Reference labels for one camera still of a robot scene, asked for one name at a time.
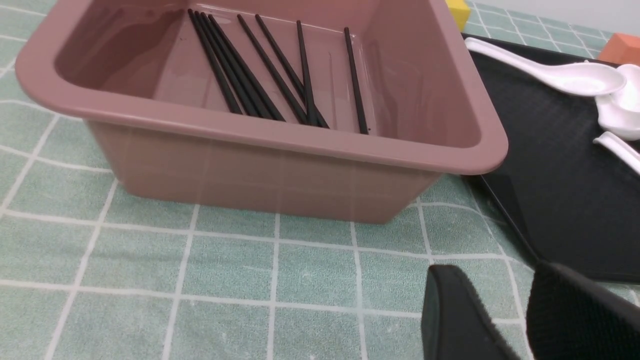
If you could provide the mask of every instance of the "chopsticks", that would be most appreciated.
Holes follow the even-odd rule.
[[[313,126],[318,126],[316,119],[316,103],[314,101],[314,91],[311,86],[311,75],[309,74],[309,62],[307,60],[307,47],[305,46],[305,36],[302,32],[302,22],[296,21],[298,28],[298,45],[300,47],[300,61],[302,62],[302,79],[305,82],[305,105],[307,105],[307,122]]]
[[[360,83],[358,82],[358,71],[356,70],[356,60],[353,56],[353,45],[351,45],[351,34],[349,28],[344,28],[344,39],[347,43],[347,53],[349,54],[349,67],[351,68],[351,83],[353,86],[353,97],[356,102],[356,112],[358,114],[358,127],[360,134],[369,134],[367,128],[367,119],[364,115],[364,106],[362,106],[362,94],[360,93]]]
[[[193,11],[192,9],[189,9],[188,13],[229,111],[242,115],[244,110],[244,114],[248,116],[285,121],[278,108],[269,98],[262,84],[260,84],[260,81],[246,64],[231,40],[229,40],[229,37],[225,34],[216,18],[211,14],[207,15],[203,12]],[[296,22],[298,47],[300,49],[301,80],[260,15],[255,16],[260,29],[267,38],[272,50],[302,100],[303,104],[300,104],[242,15],[238,15],[237,18],[298,122],[308,126],[329,129],[329,125],[316,106],[314,99],[302,23],[299,20]],[[351,70],[351,82],[358,117],[358,127],[361,134],[368,134],[349,28],[344,29],[344,36]]]
[[[302,84],[302,81],[300,81],[300,78],[296,74],[295,70],[293,70],[293,67],[291,67],[291,64],[289,63],[289,60],[287,60],[287,57],[284,56],[284,53],[282,52],[280,46],[276,42],[276,39],[273,38],[273,35],[269,31],[269,28],[267,28],[267,25],[264,23],[264,21],[262,20],[262,17],[260,17],[260,15],[256,14],[255,20],[258,22],[258,25],[260,26],[260,29],[262,30],[264,36],[267,38],[267,41],[271,45],[271,48],[272,48],[273,52],[276,54],[276,57],[278,58],[278,60],[280,60],[280,64],[284,68],[284,71],[287,73],[287,76],[289,77],[289,80],[293,84],[293,87],[296,88],[298,96],[300,96],[301,98],[304,99],[305,98],[305,87]],[[316,108],[316,118],[317,118],[318,122],[320,123],[320,126],[325,128],[325,129],[328,129],[329,125],[327,125],[326,121],[324,121],[324,117],[320,113],[320,110],[318,110],[317,107],[315,107],[315,108]]]
[[[237,66],[240,67],[241,72],[243,72],[244,75],[246,76],[246,79],[249,82],[249,84],[247,84],[247,87],[251,88],[253,86],[252,93],[254,94],[255,92],[257,92],[256,96],[252,97],[252,99],[254,104],[256,105],[258,112],[260,113],[260,117],[264,117],[265,119],[284,121],[282,114],[278,111],[278,108],[276,108],[276,106],[273,104],[273,101],[271,101],[271,99],[269,98],[269,95],[267,95],[267,93],[264,91],[264,88],[262,87],[258,79],[256,79],[255,75],[253,75],[253,72],[249,69],[249,66],[247,66],[247,64],[244,62],[244,59],[242,59],[242,56],[240,56],[240,54],[236,50],[236,47],[233,45],[231,40],[229,40],[229,38],[227,37],[225,32],[222,30],[222,28],[220,27],[216,19],[211,14],[209,14],[208,19],[209,19],[209,23],[213,25],[217,34],[222,39],[225,47],[227,48],[227,51],[231,53],[231,56],[235,60],[235,64],[237,64]]]
[[[253,47],[255,48],[255,50],[258,52],[260,59],[262,59],[264,66],[266,66],[267,69],[269,70],[269,73],[271,74],[273,81],[275,81],[276,85],[278,85],[278,88],[280,89],[280,91],[282,92],[282,95],[284,95],[285,99],[289,103],[291,110],[293,110],[293,113],[298,119],[298,121],[300,122],[300,124],[310,125],[307,122],[307,115],[305,114],[305,111],[302,109],[302,107],[298,103],[298,100],[296,100],[296,98],[293,96],[293,93],[291,92],[291,90],[289,90],[289,87],[284,82],[284,79],[282,79],[282,76],[280,76],[280,73],[278,73],[278,70],[269,59],[269,55],[267,55],[267,53],[264,51],[264,49],[262,48],[262,45],[260,45],[260,42],[255,37],[251,29],[249,28],[249,25],[246,23],[246,21],[244,21],[244,18],[242,17],[242,15],[238,14],[238,20],[240,20],[240,25],[242,25],[244,32],[249,37],[249,40],[251,40],[251,43],[253,44]]]
[[[198,22],[198,19],[193,13],[193,10],[189,9],[188,13],[189,13],[189,18],[191,19],[191,23],[193,24],[193,27],[196,29],[196,33],[198,34],[200,43],[202,44],[202,47],[204,48],[204,51],[207,54],[207,59],[209,60],[209,65],[213,70],[213,74],[216,76],[216,80],[218,80],[218,84],[222,91],[222,95],[225,98],[225,102],[229,107],[229,111],[231,111],[234,114],[242,115],[242,110],[240,109],[240,106],[238,105],[236,98],[234,97],[234,93],[231,91],[231,88],[229,87],[229,83],[227,83],[227,79],[225,78],[225,75],[222,72],[222,69],[220,68],[219,63],[216,60],[216,55],[213,53],[213,49],[208,39],[205,36],[205,32],[204,32],[204,29],[202,28],[202,25]]]

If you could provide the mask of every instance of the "black tray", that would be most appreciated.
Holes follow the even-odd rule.
[[[478,38],[547,65],[585,60]],[[593,144],[604,131],[594,99],[562,94],[484,55],[472,57],[509,138],[500,168],[473,179],[536,259],[596,280],[640,282],[640,176]]]

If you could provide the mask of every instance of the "white ceramic spoon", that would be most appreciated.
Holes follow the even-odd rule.
[[[640,175],[640,154],[634,148],[629,146],[624,140],[616,135],[605,131],[600,137],[595,138],[593,143],[598,143],[619,157],[638,175]]]
[[[623,140],[640,140],[640,67],[626,64],[618,71],[627,84],[611,95],[596,96],[598,124]]]
[[[542,65],[488,42],[466,38],[467,49],[524,71],[561,92],[578,96],[611,94],[622,89],[627,79],[616,69],[599,63]]]

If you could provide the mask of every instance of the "pink plastic basin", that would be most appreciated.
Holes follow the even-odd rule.
[[[188,8],[214,14],[287,122],[227,112]],[[305,24],[331,129],[297,123],[238,13],[287,81],[253,14],[299,76]],[[370,135],[358,133],[345,26]],[[440,174],[489,172],[508,148],[444,0],[58,0],[15,67],[34,101],[86,120],[140,197],[385,223]]]

